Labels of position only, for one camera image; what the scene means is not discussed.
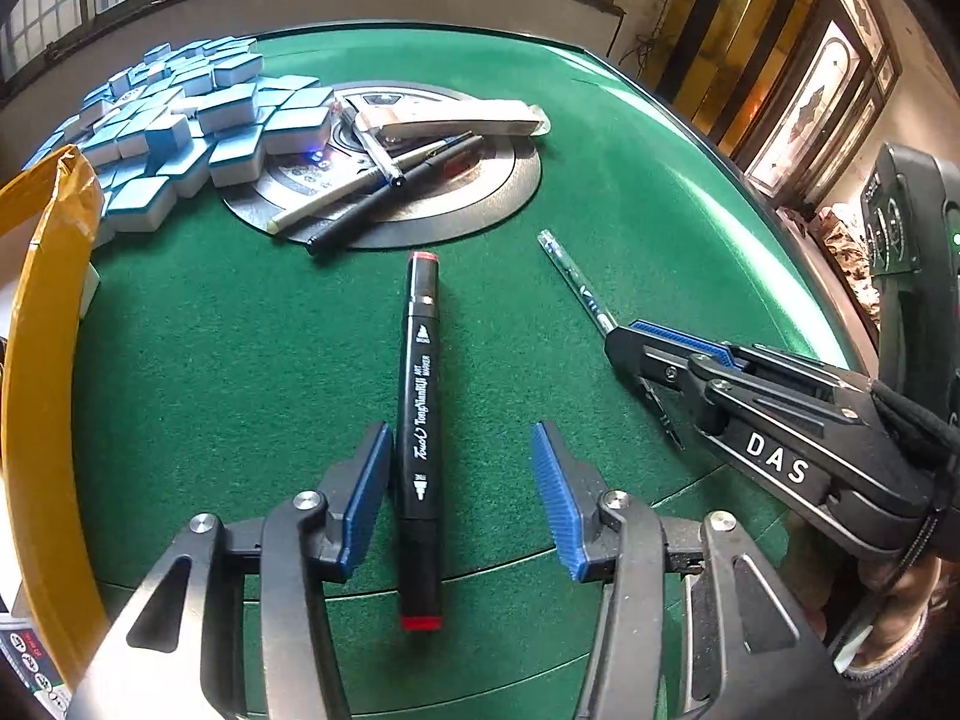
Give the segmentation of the white rectangular eraser box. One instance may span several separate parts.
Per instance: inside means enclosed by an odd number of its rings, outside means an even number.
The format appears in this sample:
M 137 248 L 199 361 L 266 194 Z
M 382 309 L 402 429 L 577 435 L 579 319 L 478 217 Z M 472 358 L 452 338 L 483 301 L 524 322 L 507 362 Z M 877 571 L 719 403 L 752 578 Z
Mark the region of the white rectangular eraser box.
M 78 310 L 78 317 L 80 317 L 80 319 L 84 319 L 86 317 L 89 306 L 93 302 L 96 293 L 98 293 L 100 282 L 101 277 L 99 277 L 98 270 L 94 268 L 93 263 L 88 263 L 85 270 L 85 276 L 83 277 L 82 299 L 80 299 L 80 310 Z

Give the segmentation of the black marker red cap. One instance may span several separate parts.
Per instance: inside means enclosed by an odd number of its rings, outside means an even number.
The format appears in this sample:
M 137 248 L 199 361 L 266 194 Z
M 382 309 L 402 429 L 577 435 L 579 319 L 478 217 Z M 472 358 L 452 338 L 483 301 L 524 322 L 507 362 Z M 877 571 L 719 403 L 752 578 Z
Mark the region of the black marker red cap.
M 418 250 L 407 266 L 394 449 L 400 621 L 407 632 L 443 627 L 443 438 L 439 406 L 439 260 Z

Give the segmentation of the clear thin pen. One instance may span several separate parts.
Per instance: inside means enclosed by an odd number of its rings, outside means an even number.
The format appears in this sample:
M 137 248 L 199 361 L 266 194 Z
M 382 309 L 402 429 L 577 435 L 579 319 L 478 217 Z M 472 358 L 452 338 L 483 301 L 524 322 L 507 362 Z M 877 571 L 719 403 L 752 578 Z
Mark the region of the clear thin pen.
M 548 231 L 548 229 L 542 229 L 542 231 L 537 234 L 537 242 L 540 245 L 540 249 L 547 255 L 548 260 L 555 266 L 556 271 L 560 273 L 560 277 L 565 280 L 568 288 L 571 289 L 571 293 L 576 296 L 579 305 L 589 316 L 590 321 L 594 323 L 594 327 L 597 328 L 597 332 L 601 333 L 602 338 L 607 338 L 615 328 L 619 327 L 619 322 L 613 318 L 612 312 L 608 310 L 604 301 L 597 296 L 596 289 L 594 289 L 594 286 L 592 286 L 590 281 L 583 275 L 583 272 L 579 270 L 579 266 L 576 265 L 573 257 L 566 252 L 566 249 L 558 242 L 558 239 L 553 236 L 553 232 Z M 654 392 L 651 383 L 640 376 L 635 376 L 635 374 L 630 374 L 630 372 L 620 371 L 620 369 L 615 371 L 615 376 L 617 376 L 617 379 L 619 379 L 623 387 L 628 388 L 628 390 L 640 400 L 644 408 L 646 408 L 646 411 L 659 423 L 665 437 L 674 444 L 675 449 L 685 449 L 682 438 L 679 436 L 679 433 L 675 431 L 674 424 L 670 421 L 669 415 L 667 411 L 664 410 L 661 400 L 659 400 L 658 394 Z

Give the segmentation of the round table centre console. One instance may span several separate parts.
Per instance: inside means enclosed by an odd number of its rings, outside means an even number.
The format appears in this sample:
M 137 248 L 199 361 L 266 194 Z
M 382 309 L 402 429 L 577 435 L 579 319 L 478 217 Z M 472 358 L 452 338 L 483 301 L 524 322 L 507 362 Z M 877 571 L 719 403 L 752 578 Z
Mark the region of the round table centre console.
M 257 94 L 256 130 L 220 146 L 238 180 L 223 203 L 247 226 L 307 244 L 366 199 L 359 250 L 412 249 L 500 224 L 534 197 L 545 111 L 409 82 Z

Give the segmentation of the black slim pen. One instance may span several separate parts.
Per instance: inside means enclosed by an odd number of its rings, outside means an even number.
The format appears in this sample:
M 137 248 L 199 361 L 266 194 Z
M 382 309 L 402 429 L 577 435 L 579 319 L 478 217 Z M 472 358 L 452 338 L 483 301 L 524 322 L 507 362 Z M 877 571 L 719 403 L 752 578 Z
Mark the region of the black slim pen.
M 368 197 L 358 200 L 342 215 L 326 224 L 306 242 L 306 252 L 313 259 L 325 259 L 332 250 L 352 241 L 370 226 L 371 218 L 382 208 L 415 199 L 425 185 L 447 181 L 470 167 L 483 148 L 482 135 L 467 135 L 451 146 L 444 146 L 414 167 L 400 184 L 384 185 Z

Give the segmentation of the stained glass cabinet door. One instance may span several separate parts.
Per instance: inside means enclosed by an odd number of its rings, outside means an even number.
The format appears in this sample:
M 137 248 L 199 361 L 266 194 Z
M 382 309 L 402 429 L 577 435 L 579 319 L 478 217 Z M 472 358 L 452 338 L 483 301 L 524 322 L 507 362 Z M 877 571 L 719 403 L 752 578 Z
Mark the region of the stained glass cabinet door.
M 815 0 L 781 80 L 734 149 L 775 205 L 822 202 L 895 88 L 901 64 L 878 0 Z

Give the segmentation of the white slim pen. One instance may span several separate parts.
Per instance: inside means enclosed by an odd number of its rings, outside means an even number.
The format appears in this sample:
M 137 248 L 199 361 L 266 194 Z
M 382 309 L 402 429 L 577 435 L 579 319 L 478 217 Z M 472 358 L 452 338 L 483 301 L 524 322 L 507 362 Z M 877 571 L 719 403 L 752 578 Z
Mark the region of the white slim pen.
M 473 142 L 473 140 L 477 140 L 477 135 L 473 135 L 473 133 L 441 138 L 438 142 L 428 143 L 425 146 L 420 146 L 420 148 L 415 148 L 413 151 L 400 154 L 400 156 L 398 156 L 398 167 L 404 171 L 405 176 L 408 176 L 415 166 L 423 163 L 423 161 L 426 161 L 428 158 L 443 153 L 443 151 L 455 145 Z M 377 169 L 377 167 L 370 167 L 370 169 L 361 171 L 359 174 L 356 174 L 355 177 L 342 182 L 342 184 L 338 184 L 332 188 L 323 188 L 319 190 L 319 192 L 314 193 L 308 200 L 301 200 L 301 202 L 291 206 L 291 208 L 280 211 L 280 213 L 272 216 L 272 218 L 265 223 L 265 232 L 270 234 L 270 236 L 275 236 L 275 234 L 278 234 L 280 231 L 285 231 L 287 227 L 304 220 L 306 216 L 312 215 L 314 211 L 319 210 L 319 208 L 324 208 L 324 206 L 345 199 L 345 197 L 358 192 L 358 190 L 366 190 L 366 188 L 370 187 L 378 188 L 384 184 L 387 184 L 387 179 L 382 177 L 379 169 Z

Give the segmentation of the silver black pen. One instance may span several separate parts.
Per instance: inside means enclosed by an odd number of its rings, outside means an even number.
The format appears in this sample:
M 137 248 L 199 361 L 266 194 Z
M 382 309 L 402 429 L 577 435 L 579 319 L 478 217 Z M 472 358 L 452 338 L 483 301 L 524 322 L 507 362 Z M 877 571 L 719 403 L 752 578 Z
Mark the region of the silver black pen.
M 392 187 L 402 187 L 405 184 L 405 174 L 394 158 L 387 153 L 387 149 L 368 130 L 359 125 L 358 112 L 351 104 L 342 107 L 342 121 L 350 127 L 355 140 L 361 145 L 364 153 L 373 161 L 377 171 L 386 177 Z

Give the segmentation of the white green medicine box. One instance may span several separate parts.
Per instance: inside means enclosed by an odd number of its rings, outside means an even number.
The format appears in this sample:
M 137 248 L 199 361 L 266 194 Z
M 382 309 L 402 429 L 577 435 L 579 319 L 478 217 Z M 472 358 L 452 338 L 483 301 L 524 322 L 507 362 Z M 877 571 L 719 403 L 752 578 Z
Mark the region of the white green medicine box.
M 50 718 L 64 720 L 71 692 L 31 621 L 2 614 L 2 661 Z

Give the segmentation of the white toothpaste box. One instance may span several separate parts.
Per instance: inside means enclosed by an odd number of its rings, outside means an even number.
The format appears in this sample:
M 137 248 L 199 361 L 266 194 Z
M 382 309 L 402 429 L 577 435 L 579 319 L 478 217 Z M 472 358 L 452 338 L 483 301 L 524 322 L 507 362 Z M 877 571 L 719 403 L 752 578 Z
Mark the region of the white toothpaste box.
M 489 137 L 540 137 L 551 129 L 543 109 L 519 99 L 402 98 L 394 104 L 363 104 L 356 120 L 364 130 L 393 140 L 466 132 Z

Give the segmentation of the pile of blue mahjong tiles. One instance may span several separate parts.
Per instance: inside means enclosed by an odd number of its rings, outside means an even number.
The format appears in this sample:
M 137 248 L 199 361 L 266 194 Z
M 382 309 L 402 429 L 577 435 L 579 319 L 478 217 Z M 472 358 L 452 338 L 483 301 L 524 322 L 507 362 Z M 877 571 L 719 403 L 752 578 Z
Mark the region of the pile of blue mahjong tiles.
M 256 187 L 272 158 L 320 156 L 332 99 L 315 76 L 267 75 L 252 37 L 160 44 L 92 89 L 23 167 L 78 149 L 103 195 L 98 241 L 149 234 L 206 185 Z

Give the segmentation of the yellow cardboard tray box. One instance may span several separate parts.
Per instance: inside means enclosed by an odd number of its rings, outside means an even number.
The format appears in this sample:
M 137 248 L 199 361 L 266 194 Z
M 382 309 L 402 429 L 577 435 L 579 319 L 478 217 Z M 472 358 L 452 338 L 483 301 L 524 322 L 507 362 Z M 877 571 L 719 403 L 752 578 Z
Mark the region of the yellow cardboard tray box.
M 11 301 L 2 377 L 2 476 L 36 624 L 75 689 L 109 628 L 83 536 L 71 447 L 71 381 L 103 192 L 76 146 L 2 188 L 2 229 L 36 227 Z

